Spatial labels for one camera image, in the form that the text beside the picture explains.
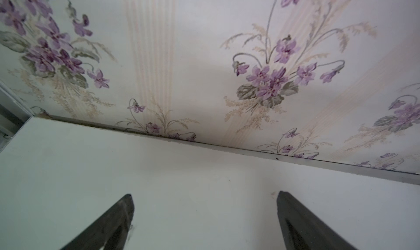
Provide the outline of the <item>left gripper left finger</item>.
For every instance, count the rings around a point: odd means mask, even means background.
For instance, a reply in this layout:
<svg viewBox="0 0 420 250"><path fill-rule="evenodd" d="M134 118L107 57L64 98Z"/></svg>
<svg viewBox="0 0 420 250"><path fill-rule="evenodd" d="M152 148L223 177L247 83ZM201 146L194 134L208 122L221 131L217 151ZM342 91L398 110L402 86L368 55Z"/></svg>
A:
<svg viewBox="0 0 420 250"><path fill-rule="evenodd" d="M132 195L126 194L63 249L123 250L134 212Z"/></svg>

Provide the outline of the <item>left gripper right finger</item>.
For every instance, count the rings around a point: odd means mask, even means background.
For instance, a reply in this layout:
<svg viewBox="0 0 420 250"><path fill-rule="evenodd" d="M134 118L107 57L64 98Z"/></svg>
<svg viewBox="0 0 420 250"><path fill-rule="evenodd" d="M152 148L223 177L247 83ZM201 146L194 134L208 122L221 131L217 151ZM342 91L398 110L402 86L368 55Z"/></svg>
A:
<svg viewBox="0 0 420 250"><path fill-rule="evenodd" d="M280 191L277 215L288 250L355 250L292 194Z"/></svg>

